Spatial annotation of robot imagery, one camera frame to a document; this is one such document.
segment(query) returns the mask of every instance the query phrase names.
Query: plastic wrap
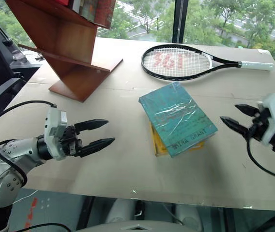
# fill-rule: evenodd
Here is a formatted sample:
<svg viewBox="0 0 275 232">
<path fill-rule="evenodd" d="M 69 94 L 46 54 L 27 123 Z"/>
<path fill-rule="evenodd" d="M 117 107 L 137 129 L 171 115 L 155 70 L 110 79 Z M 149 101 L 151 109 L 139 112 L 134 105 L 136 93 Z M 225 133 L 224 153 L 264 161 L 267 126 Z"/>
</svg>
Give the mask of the plastic wrap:
<svg viewBox="0 0 275 232">
<path fill-rule="evenodd" d="M 172 157 L 217 131 L 179 82 L 146 94 L 139 102 Z"/>
</svg>

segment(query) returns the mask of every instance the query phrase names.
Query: bookshelf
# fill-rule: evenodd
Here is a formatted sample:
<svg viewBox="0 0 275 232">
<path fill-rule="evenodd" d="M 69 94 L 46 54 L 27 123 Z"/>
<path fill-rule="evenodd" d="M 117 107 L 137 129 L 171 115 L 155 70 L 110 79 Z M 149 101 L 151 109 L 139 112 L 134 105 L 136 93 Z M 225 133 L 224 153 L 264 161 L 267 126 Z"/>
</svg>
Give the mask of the bookshelf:
<svg viewBox="0 0 275 232">
<path fill-rule="evenodd" d="M 49 90 L 85 101 L 122 61 L 93 55 L 97 25 L 54 0 L 6 0 L 7 5 L 59 77 Z"/>
</svg>

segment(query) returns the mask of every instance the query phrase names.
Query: black cable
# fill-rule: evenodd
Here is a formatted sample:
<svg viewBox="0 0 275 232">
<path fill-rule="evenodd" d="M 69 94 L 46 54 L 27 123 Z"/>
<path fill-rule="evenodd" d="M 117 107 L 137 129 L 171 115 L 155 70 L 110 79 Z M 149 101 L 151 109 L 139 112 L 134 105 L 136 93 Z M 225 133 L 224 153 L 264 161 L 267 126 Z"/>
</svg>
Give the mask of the black cable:
<svg viewBox="0 0 275 232">
<path fill-rule="evenodd" d="M 12 107 L 10 107 L 10 108 L 8 108 L 8 109 L 2 111 L 2 112 L 0 113 L 0 117 L 1 117 L 2 115 L 6 114 L 7 112 L 11 111 L 11 110 L 14 110 L 14 109 L 17 108 L 17 107 L 20 107 L 20 106 L 25 105 L 25 104 L 30 104 L 30 103 L 44 103 L 44 104 L 50 105 L 51 107 L 57 108 L 57 106 L 56 106 L 54 103 L 51 103 L 51 102 L 49 102 L 49 101 L 41 101 L 41 100 L 24 101 L 24 102 L 22 102 L 22 103 L 16 104 L 16 105 L 14 105 L 14 106 L 12 106 Z"/>
<path fill-rule="evenodd" d="M 254 162 L 255 165 L 257 165 L 257 167 L 259 167 L 260 169 L 262 169 L 262 170 L 265 171 L 266 173 L 268 173 L 268 174 L 270 174 L 270 175 L 272 175 L 272 176 L 275 177 L 275 173 L 273 173 L 273 172 L 271 172 L 271 171 L 265 169 L 264 167 L 262 167 L 262 166 L 255 160 L 255 158 L 253 157 L 253 155 L 252 155 L 252 153 L 251 153 L 251 151 L 250 151 L 250 139 L 251 139 L 251 138 L 247 138 L 247 139 L 246 139 L 246 147 L 247 147 L 247 153 L 248 153 L 249 158 Z"/>
<path fill-rule="evenodd" d="M 8 143 L 9 141 L 12 141 L 12 140 L 13 140 L 13 139 L 2 141 L 2 142 L 0 142 L 0 146 L 1 146 L 2 144 L 6 144 L 6 143 Z M 7 163 L 8 165 L 10 165 L 12 168 L 14 168 L 17 172 L 20 173 L 20 175 L 21 175 L 22 178 L 23 178 L 23 182 L 22 182 L 21 187 L 24 187 L 25 184 L 26 184 L 27 181 L 28 181 L 27 174 L 25 174 L 25 172 L 24 172 L 21 168 L 19 168 L 16 164 L 14 164 L 13 162 L 11 162 L 11 161 L 10 161 L 9 159 L 7 159 L 6 157 L 4 157 L 1 153 L 0 153 L 0 159 L 1 159 L 2 161 L 4 161 L 5 163 Z"/>
<path fill-rule="evenodd" d="M 34 228 L 38 228 L 38 227 L 42 227 L 42 226 L 60 226 L 60 227 L 62 227 L 62 228 L 65 228 L 68 232 L 72 232 L 72 231 L 70 230 L 70 228 L 68 228 L 66 225 L 63 225 L 63 224 L 60 224 L 60 223 L 45 223 L 45 224 L 39 224 L 39 225 L 36 225 L 36 226 L 30 226 L 30 227 L 28 227 L 28 228 L 24 228 L 24 229 L 15 231 L 15 232 L 28 231 L 28 230 L 31 230 L 31 229 L 34 229 Z"/>
</svg>

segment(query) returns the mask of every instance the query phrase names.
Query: racket strings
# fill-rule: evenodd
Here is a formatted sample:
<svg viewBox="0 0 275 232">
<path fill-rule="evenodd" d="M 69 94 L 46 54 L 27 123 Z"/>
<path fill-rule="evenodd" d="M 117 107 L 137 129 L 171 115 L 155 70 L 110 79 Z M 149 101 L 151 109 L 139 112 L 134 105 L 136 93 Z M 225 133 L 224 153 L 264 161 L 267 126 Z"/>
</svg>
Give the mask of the racket strings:
<svg viewBox="0 0 275 232">
<path fill-rule="evenodd" d="M 205 55 L 178 47 L 151 50 L 143 63 L 151 72 L 170 77 L 191 76 L 211 68 Z"/>
</svg>

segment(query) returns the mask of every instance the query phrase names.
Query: racket handle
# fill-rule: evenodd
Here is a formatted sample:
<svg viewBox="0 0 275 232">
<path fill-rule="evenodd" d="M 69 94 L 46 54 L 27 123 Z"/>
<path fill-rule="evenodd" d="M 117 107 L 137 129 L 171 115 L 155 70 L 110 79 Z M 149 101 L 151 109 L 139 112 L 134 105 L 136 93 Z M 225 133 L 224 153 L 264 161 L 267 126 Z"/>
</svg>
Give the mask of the racket handle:
<svg viewBox="0 0 275 232">
<path fill-rule="evenodd" d="M 259 63 L 259 62 L 249 62 L 249 61 L 241 61 L 240 62 L 241 69 L 258 69 L 258 70 L 267 70 L 271 71 L 274 67 L 273 63 Z"/>
</svg>

